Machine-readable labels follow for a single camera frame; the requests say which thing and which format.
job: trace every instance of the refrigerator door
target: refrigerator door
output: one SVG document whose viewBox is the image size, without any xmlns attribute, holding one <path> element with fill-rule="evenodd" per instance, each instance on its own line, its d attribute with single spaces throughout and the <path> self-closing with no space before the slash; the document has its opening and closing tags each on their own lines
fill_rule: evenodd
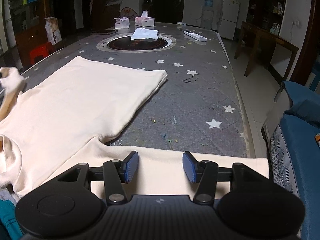
<svg viewBox="0 0 320 240">
<path fill-rule="evenodd" d="M 230 22 L 222 19 L 218 32 L 222 38 L 233 40 L 233 36 L 235 35 L 235 29 L 236 29 L 235 22 Z"/>
<path fill-rule="evenodd" d="M 237 22 L 239 13 L 239 3 L 237 0 L 223 0 L 222 19 Z"/>
</svg>

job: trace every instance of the wall outlet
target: wall outlet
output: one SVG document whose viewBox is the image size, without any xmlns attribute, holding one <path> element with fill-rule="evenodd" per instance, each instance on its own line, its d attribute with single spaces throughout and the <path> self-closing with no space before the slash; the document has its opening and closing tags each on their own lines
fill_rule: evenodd
<svg viewBox="0 0 320 240">
<path fill-rule="evenodd" d="M 296 25 L 296 26 L 299 26 L 299 25 L 300 25 L 300 22 L 297 20 L 297 21 L 293 21 L 292 24 L 293 24 L 293 25 Z"/>
</svg>

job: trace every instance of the white refrigerator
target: white refrigerator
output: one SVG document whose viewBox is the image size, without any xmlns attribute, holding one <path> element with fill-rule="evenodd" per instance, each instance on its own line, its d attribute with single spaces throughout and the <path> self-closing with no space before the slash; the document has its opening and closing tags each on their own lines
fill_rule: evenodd
<svg viewBox="0 0 320 240">
<path fill-rule="evenodd" d="M 238 0 L 222 0 L 218 33 L 221 37 L 233 40 L 238 20 L 240 3 Z"/>
</svg>

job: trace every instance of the blue gripper pad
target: blue gripper pad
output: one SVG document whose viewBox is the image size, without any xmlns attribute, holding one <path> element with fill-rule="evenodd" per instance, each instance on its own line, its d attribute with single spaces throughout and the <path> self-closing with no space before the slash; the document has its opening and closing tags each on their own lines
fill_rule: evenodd
<svg viewBox="0 0 320 240">
<path fill-rule="evenodd" d="M 135 152 L 134 155 L 127 162 L 126 170 L 124 173 L 125 183 L 129 183 L 132 180 L 138 168 L 138 163 L 139 163 L 139 155 L 137 152 Z"/>
<path fill-rule="evenodd" d="M 184 172 L 186 173 L 191 183 L 196 183 L 196 167 L 195 164 L 189 159 L 189 157 L 183 153 L 182 165 Z"/>
</svg>

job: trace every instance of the star-patterned tablecloth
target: star-patterned tablecloth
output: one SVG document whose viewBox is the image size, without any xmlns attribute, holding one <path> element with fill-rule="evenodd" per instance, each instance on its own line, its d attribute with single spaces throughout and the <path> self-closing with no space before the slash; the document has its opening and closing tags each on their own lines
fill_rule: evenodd
<svg viewBox="0 0 320 240">
<path fill-rule="evenodd" d="M 129 31 L 134 32 L 130 24 Z M 154 29 L 175 38 L 175 46 L 144 53 L 101 51 L 97 44 L 110 35 L 91 35 L 26 71 L 26 90 L 78 55 L 141 71 L 164 69 L 167 82 L 137 111 L 122 134 L 107 144 L 246 157 L 247 135 L 232 68 L 216 33 L 164 23 L 157 23 Z M 208 40 L 199 43 L 184 30 Z"/>
</svg>

